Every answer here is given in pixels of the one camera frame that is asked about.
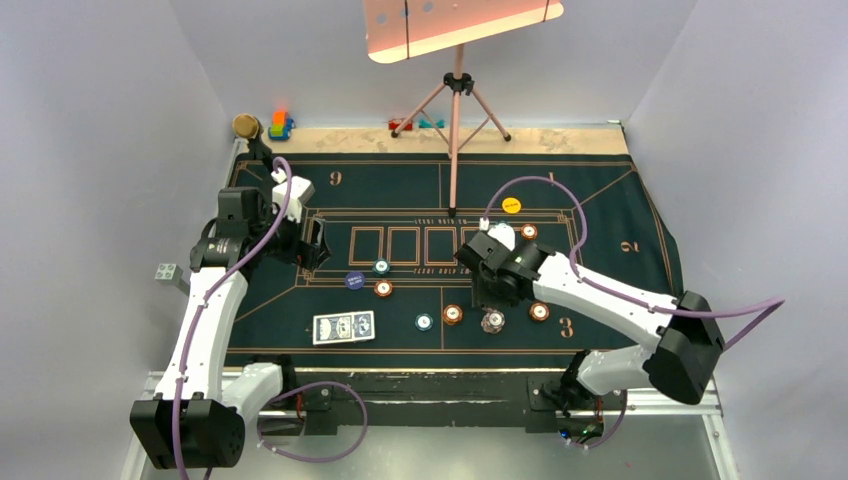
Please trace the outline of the blue small blind button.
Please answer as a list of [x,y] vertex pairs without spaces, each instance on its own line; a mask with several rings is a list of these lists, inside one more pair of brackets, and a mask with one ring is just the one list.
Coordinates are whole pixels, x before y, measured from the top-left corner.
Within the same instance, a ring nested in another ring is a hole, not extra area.
[[344,283],[349,290],[359,290],[364,287],[366,276],[361,271],[351,271],[346,274]]

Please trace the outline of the blue playing card deck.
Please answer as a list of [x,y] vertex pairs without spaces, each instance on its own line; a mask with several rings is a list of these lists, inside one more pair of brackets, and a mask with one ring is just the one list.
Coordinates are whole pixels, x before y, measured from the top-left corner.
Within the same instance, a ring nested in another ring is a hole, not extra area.
[[370,341],[375,337],[373,310],[320,314],[313,317],[314,346]]

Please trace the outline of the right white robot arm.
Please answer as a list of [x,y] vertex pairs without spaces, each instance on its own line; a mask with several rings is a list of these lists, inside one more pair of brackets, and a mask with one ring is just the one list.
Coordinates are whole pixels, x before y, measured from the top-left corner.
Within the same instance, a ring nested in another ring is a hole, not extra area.
[[581,408],[615,390],[653,388],[687,405],[701,402],[725,350],[717,314],[701,295],[678,297],[622,282],[596,285],[589,270],[535,241],[510,247],[478,232],[454,254],[472,278],[472,301],[502,311],[523,301],[559,306],[632,340],[630,347],[585,350],[574,356],[555,398]]

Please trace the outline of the pink poker chip stack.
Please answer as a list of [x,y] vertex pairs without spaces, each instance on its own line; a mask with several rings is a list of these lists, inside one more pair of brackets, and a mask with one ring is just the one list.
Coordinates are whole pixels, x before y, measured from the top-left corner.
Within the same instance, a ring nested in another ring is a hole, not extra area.
[[483,315],[481,328],[488,334],[498,334],[505,325],[505,316],[499,311],[490,311]]

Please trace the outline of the orange poker chip stack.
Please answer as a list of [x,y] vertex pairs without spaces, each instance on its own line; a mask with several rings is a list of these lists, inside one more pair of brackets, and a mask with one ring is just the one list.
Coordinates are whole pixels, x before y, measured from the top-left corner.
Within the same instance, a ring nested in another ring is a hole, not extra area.
[[463,309],[456,304],[446,305],[442,311],[442,321],[446,325],[456,325],[464,318]]

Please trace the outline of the green poker chip stack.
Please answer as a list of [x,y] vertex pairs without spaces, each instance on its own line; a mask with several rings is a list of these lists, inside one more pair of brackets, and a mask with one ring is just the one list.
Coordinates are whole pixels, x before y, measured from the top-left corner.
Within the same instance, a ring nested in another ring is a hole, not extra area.
[[419,331],[428,331],[433,327],[434,320],[431,315],[421,313],[416,316],[414,325]]

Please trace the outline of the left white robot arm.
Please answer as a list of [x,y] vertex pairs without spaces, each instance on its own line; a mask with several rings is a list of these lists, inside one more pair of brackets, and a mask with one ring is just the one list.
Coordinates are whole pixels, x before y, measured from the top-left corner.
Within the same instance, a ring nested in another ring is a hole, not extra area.
[[219,191],[217,215],[191,250],[189,300],[171,360],[152,398],[135,401],[130,411],[155,468],[233,467],[261,408],[284,409],[297,399],[298,382],[281,358],[249,364],[229,385],[223,369],[236,314],[262,260],[312,270],[329,258],[321,227],[303,235],[303,207],[313,193],[301,177],[268,192]]

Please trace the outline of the yellow big blind button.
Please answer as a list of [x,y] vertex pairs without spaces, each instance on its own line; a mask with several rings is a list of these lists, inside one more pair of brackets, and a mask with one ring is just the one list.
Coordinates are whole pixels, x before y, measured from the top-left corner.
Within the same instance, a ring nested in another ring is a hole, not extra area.
[[516,197],[507,197],[502,200],[501,209],[510,215],[518,214],[522,210],[522,202]]

